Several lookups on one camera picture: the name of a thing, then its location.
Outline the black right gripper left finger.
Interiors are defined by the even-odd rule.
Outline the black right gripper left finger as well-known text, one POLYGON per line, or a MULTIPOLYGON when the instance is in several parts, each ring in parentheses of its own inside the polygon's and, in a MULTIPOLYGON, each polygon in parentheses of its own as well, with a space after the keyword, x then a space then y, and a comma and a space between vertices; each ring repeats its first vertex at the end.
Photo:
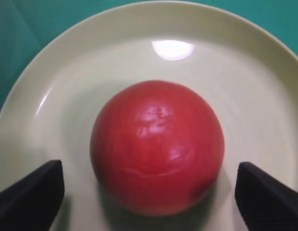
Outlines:
POLYGON ((46 162, 0 192, 0 231, 48 231, 64 192, 62 162, 46 162))

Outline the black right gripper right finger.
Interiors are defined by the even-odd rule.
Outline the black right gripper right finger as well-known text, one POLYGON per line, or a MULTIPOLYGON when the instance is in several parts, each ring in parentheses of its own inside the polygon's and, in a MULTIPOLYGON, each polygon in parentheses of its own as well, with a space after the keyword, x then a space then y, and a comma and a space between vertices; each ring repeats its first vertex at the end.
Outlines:
POLYGON ((249 231, 298 231, 298 192, 251 162, 238 166, 235 200, 249 231))

